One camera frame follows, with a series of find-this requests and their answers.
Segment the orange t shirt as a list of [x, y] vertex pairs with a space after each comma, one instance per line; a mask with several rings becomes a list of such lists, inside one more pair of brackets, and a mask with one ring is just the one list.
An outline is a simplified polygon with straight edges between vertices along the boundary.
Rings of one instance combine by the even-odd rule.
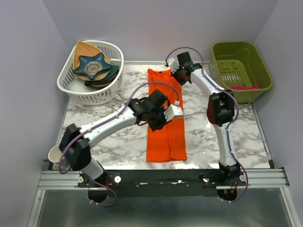
[[[182, 87], [171, 76], [171, 71], [154, 71], [148, 69], [148, 81], [160, 81], [172, 85], [150, 84], [149, 93], [156, 89], [160, 90], [171, 103], [179, 97], [180, 107], [183, 107]], [[147, 136], [147, 161], [148, 162], [169, 162], [187, 160], [185, 123], [184, 118], [174, 119], [165, 125], [161, 130], [152, 131], [148, 128]]]

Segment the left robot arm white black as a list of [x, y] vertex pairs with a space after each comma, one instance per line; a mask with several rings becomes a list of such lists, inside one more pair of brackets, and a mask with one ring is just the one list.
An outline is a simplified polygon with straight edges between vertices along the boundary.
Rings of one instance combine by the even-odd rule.
[[124, 128], [147, 123], [153, 131], [161, 130], [182, 115], [179, 102], [172, 104], [158, 89], [148, 97], [131, 98], [116, 112], [98, 121], [80, 127], [69, 125], [59, 144], [59, 163], [66, 159], [73, 171], [81, 171], [93, 186], [99, 187], [105, 181], [106, 172], [92, 157], [93, 147]]

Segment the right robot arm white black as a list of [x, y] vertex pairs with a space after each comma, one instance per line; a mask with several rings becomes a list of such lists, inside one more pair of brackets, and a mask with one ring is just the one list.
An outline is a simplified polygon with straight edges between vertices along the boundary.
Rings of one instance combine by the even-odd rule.
[[194, 64], [189, 52], [166, 60], [172, 77], [180, 84], [196, 84], [208, 96], [207, 118], [214, 126], [219, 145], [219, 170], [216, 176], [223, 185], [229, 185], [241, 173], [234, 155], [230, 126], [235, 121], [237, 106], [233, 92], [219, 86], [205, 71], [202, 64]]

